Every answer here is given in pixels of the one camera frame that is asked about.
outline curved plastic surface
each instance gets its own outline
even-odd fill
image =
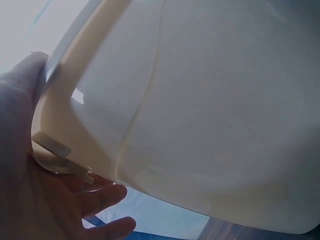
[[[103,0],[55,51],[40,131],[73,162],[156,198],[307,232],[320,220],[319,9]]]

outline hand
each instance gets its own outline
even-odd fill
[[[127,194],[122,185],[92,174],[93,184],[42,169],[28,156],[32,95],[48,56],[35,52],[0,75],[0,239],[117,240],[135,228],[125,217],[85,229],[82,218]]]

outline white plastic part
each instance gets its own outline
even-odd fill
[[[169,203],[307,232],[320,222],[319,10],[91,1],[48,60],[33,132],[77,166]]]

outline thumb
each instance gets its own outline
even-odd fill
[[[31,53],[7,73],[9,75],[15,74],[18,77],[8,77],[7,80],[10,81],[10,84],[16,85],[32,95],[47,59],[48,55],[45,53]]]

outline finger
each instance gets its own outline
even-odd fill
[[[114,184],[112,181],[109,181],[95,173],[89,173],[89,176],[93,178],[92,184],[84,182],[74,175],[56,175],[56,177],[60,179],[73,194],[81,194],[85,192],[101,190],[105,187],[112,186]]]
[[[130,234],[136,227],[136,221],[124,217],[103,226],[86,229],[88,240],[119,240]]]
[[[47,59],[48,55],[45,53],[33,52],[7,73],[9,76],[16,74],[17,77],[4,77],[4,79],[32,94]]]
[[[124,199],[127,189],[123,185],[107,186],[94,192],[85,192],[75,196],[81,208],[83,218],[100,213],[107,207],[113,206]]]

